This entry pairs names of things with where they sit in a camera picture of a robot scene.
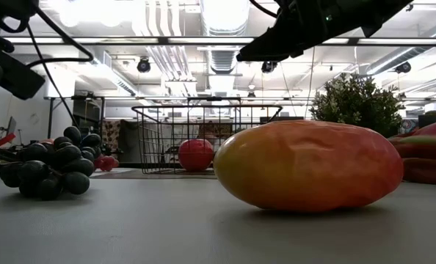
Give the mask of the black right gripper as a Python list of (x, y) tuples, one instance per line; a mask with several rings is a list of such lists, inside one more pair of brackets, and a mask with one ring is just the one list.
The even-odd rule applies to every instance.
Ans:
[(276, 0), (277, 20), (240, 49), (239, 62), (280, 62), (351, 30), (351, 0)]

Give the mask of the orange yellow mango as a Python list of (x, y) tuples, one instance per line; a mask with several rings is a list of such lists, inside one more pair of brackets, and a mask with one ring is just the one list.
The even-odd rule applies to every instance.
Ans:
[(368, 128), (334, 122), (270, 122), (228, 138), (214, 157), (223, 187), (265, 210), (360, 208), (400, 185), (396, 148)]

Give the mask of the red apple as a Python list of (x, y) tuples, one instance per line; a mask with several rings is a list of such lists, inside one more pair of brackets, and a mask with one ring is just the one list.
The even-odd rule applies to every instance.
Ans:
[(179, 164), (188, 172), (206, 170), (214, 158), (214, 149), (206, 139), (190, 139), (178, 148)]

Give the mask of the pink dragon fruit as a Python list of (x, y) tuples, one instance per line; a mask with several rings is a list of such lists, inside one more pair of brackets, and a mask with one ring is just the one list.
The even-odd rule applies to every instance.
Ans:
[[(436, 117), (436, 111), (429, 111), (426, 116)], [(403, 180), (436, 185), (436, 122), (392, 136), (388, 141), (403, 160)]]

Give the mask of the black metal rack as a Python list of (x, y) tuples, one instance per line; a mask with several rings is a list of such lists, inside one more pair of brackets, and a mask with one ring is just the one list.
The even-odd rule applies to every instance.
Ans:
[(56, 138), (70, 126), (77, 127), (82, 136), (89, 133), (102, 134), (106, 98), (101, 96), (73, 95), (70, 97), (45, 97), (48, 105), (47, 137)]

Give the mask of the green bushy plant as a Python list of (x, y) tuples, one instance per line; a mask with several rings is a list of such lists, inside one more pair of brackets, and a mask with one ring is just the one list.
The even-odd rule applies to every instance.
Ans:
[(316, 93), (310, 112), (314, 120), (369, 128), (388, 138), (402, 123), (398, 89), (383, 89), (371, 77), (342, 73), (324, 85), (324, 94)]

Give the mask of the black grape bunch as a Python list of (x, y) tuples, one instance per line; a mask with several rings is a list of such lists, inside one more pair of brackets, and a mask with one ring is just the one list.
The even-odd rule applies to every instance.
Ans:
[(19, 150), (0, 148), (0, 179), (9, 188), (17, 188), (27, 198), (54, 200), (66, 191), (81, 195), (90, 188), (90, 176), (101, 157), (101, 137), (86, 136), (74, 127), (63, 135), (44, 142), (34, 142)]

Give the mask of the brown patterned curtain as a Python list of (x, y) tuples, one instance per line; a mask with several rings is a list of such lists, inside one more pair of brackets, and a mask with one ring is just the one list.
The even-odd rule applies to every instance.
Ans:
[(119, 145), (120, 120), (104, 120), (102, 123), (102, 140), (105, 151), (116, 150)]

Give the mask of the black overhead light bar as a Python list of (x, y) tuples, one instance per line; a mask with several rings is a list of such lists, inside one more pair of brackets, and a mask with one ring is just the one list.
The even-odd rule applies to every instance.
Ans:
[[(246, 45), (254, 37), (74, 37), (82, 45)], [(320, 46), (436, 47), (436, 38), (335, 37)]]

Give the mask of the red grape bunch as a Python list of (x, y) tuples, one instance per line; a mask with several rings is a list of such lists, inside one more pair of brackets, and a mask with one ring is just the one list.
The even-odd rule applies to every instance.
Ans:
[(103, 172), (110, 172), (114, 168), (119, 167), (119, 164), (119, 161), (110, 155), (101, 155), (94, 160), (95, 168)]

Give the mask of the grey hanging cloth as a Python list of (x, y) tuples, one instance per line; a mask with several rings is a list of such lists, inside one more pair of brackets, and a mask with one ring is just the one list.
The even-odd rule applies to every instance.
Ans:
[(121, 163), (141, 162), (140, 136), (141, 133), (136, 122), (120, 121), (118, 147), (123, 151), (120, 154)]

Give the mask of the silver ventilation duct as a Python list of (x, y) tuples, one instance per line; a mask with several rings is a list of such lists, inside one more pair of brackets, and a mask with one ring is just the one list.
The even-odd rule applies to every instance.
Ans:
[[(249, 0), (200, 0), (202, 30), (207, 37), (243, 37), (249, 19)], [(210, 68), (218, 74), (235, 68), (236, 51), (208, 51)]]

